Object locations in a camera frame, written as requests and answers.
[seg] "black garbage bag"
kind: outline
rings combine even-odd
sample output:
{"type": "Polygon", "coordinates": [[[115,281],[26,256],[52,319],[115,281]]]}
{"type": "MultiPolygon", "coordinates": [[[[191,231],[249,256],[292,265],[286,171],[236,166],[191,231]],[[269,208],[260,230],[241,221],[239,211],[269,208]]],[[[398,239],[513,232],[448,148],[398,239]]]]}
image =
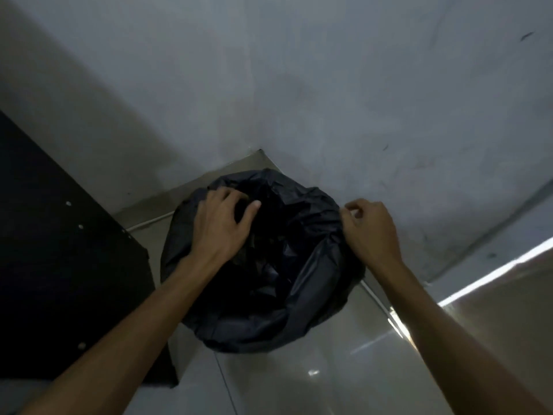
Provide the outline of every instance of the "black garbage bag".
{"type": "MultiPolygon", "coordinates": [[[[208,189],[220,186],[236,188],[262,206],[245,245],[206,286],[183,323],[213,350],[266,352],[339,312],[364,266],[346,244],[336,202],[271,169],[223,176],[208,189]]],[[[206,195],[207,189],[197,189],[176,209],[162,254],[162,281],[190,253],[197,205],[206,195]]],[[[236,221],[248,203],[238,203],[236,221]]]]}

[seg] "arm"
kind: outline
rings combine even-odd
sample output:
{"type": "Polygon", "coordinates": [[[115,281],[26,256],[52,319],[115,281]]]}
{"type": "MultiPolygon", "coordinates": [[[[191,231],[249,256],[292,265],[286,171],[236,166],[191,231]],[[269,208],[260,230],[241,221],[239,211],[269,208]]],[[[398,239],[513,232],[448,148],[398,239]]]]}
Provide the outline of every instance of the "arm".
{"type": "Polygon", "coordinates": [[[23,415],[121,414],[163,346],[220,267],[244,244],[260,202],[242,221],[234,206],[244,194],[210,191],[194,220],[192,252],[134,312],[26,406],[23,415]]]}
{"type": "Polygon", "coordinates": [[[454,413],[551,415],[426,293],[402,261],[394,223],[381,202],[353,201],[341,215],[347,242],[409,328],[454,413]]]}

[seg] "bin liner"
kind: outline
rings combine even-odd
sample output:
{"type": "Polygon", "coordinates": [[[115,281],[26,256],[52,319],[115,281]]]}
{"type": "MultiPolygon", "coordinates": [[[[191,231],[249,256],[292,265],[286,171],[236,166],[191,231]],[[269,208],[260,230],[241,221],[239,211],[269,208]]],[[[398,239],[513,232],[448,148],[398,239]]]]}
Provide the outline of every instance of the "bin liner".
{"type": "Polygon", "coordinates": [[[342,232],[339,207],[318,188],[304,188],[272,169],[244,171],[199,188],[175,211],[162,281],[190,253],[194,217],[207,190],[244,192],[262,206],[245,245],[197,298],[183,323],[219,352],[267,352],[304,336],[342,309],[362,279],[363,264],[342,232]]]}

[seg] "glossy floor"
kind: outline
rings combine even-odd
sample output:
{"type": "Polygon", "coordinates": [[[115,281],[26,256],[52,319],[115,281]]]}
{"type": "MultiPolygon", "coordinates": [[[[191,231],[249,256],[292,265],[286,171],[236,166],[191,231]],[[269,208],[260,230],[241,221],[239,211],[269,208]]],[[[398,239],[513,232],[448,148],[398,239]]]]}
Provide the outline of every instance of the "glossy floor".
{"type": "MultiPolygon", "coordinates": [[[[156,285],[170,219],[133,232],[156,285]]],[[[215,354],[180,326],[170,341],[180,384],[142,388],[126,414],[450,414],[421,358],[361,288],[304,338],[268,354],[215,354]]]]}

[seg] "white wall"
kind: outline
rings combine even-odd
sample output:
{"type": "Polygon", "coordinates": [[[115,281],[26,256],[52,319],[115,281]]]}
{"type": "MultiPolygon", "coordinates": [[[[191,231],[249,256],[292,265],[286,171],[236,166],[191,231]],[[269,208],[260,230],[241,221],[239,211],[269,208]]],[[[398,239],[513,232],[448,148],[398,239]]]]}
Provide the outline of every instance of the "white wall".
{"type": "Polygon", "coordinates": [[[263,149],[338,202],[386,203],[419,277],[553,175],[553,0],[245,6],[263,149]]]}
{"type": "Polygon", "coordinates": [[[259,148],[242,0],[0,0],[0,109],[114,213],[259,148]]]}

